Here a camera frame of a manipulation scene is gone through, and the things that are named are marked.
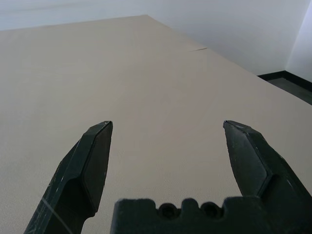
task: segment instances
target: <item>table surface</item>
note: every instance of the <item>table surface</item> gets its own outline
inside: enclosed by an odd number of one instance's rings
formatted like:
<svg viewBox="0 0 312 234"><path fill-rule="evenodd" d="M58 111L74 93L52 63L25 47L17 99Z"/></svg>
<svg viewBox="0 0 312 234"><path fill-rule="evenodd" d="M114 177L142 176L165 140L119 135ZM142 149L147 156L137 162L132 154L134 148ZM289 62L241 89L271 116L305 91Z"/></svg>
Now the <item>table surface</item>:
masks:
<svg viewBox="0 0 312 234"><path fill-rule="evenodd" d="M59 162L114 124L101 205L120 198L222 205L240 195L222 128L260 131L312 192L312 107L148 16L0 32L0 230L22 233Z"/></svg>

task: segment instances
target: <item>floor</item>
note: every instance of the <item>floor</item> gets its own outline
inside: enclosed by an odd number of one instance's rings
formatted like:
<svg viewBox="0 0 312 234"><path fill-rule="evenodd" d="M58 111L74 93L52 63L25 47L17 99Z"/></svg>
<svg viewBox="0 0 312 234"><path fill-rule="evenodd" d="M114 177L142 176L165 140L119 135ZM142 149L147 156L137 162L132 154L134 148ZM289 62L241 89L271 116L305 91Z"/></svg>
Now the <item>floor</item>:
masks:
<svg viewBox="0 0 312 234"><path fill-rule="evenodd" d="M284 78L271 79L268 82L312 105L312 92Z"/></svg>

